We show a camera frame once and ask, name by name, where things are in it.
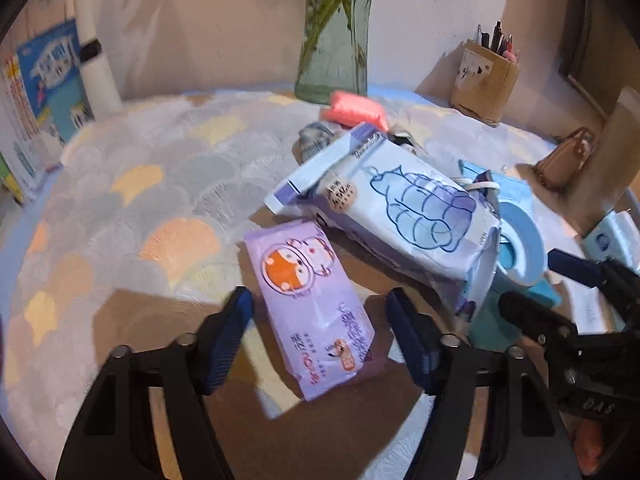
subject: metal bolt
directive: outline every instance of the metal bolt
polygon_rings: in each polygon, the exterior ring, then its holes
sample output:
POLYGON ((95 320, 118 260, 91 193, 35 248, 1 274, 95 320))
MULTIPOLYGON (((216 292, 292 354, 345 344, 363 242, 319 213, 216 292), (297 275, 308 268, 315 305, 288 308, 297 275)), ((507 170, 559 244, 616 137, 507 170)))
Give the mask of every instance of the metal bolt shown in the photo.
POLYGON ((111 350, 111 357, 115 357, 120 359, 121 357, 127 356, 131 353, 131 348, 127 345, 118 345, 116 348, 111 350))
POLYGON ((175 340, 180 346, 191 346, 196 342, 196 335, 193 332, 185 332, 180 334, 175 340))
POLYGON ((519 346, 510 346, 508 352, 515 359, 524 359, 524 350, 519 346))
POLYGON ((445 334, 440 338, 440 342, 444 346, 448 346, 450 348, 458 348, 460 346, 460 338, 455 334, 445 334))
POLYGON ((569 384, 575 384, 575 378, 576 378, 576 373, 575 373, 575 370, 573 370, 572 368, 569 368, 568 370, 564 371, 564 380, 567 381, 569 384))

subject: orange cartoon face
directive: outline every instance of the orange cartoon face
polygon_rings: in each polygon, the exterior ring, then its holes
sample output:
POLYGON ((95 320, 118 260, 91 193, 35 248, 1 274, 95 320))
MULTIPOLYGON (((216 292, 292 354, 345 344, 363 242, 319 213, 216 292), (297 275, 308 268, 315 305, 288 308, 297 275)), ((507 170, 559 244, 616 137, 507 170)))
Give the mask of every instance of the orange cartoon face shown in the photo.
POLYGON ((322 238, 307 238, 306 240, 287 240, 287 244, 304 254, 318 276, 329 276, 335 262, 335 253, 322 238))
POLYGON ((262 258, 262 275, 271 288, 295 296, 311 288, 315 276, 306 258, 295 248, 271 248, 262 258))

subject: cartoon character print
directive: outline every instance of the cartoon character print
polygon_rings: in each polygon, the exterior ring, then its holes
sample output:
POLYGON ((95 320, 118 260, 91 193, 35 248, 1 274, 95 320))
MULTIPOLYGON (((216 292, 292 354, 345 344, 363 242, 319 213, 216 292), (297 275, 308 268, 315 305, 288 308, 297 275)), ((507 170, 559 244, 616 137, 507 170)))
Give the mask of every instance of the cartoon character print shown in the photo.
POLYGON ((421 249, 454 252, 471 225, 476 202, 466 191, 402 167, 377 174, 371 187, 386 198, 398 234, 421 249))
POLYGON ((355 184, 337 176, 325 190, 329 208, 336 213, 345 213, 358 198, 358 189, 355 184))
POLYGON ((302 241, 290 238, 287 240, 287 245, 305 255, 315 274, 318 276, 331 275, 331 267, 334 266, 335 262, 335 253, 322 238, 312 237, 302 241))
POLYGON ((271 248, 264 255, 262 276, 271 288, 287 296, 304 295, 316 278, 303 254, 285 244, 271 248))
POLYGON ((350 372, 356 367, 356 359, 344 339, 337 339, 334 343, 333 353, 329 352, 329 357, 339 357, 342 362, 342 368, 346 372, 350 372))

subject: blue book cover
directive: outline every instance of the blue book cover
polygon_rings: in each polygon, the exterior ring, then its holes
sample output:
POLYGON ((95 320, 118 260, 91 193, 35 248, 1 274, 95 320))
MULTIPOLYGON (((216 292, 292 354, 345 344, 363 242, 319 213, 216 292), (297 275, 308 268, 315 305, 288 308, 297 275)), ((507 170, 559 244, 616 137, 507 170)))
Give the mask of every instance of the blue book cover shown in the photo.
POLYGON ((79 51, 76 20, 60 23, 17 49, 33 115, 62 143, 92 118, 80 77, 79 51))

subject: cardboard pen holder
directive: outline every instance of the cardboard pen holder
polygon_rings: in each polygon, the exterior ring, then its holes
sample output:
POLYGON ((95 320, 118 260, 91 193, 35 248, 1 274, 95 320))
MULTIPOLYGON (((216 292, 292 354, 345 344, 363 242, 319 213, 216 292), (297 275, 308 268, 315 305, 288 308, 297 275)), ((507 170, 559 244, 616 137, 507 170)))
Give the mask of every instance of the cardboard pen holder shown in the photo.
POLYGON ((517 63, 469 40, 449 103, 465 115, 497 126, 519 75, 517 63))

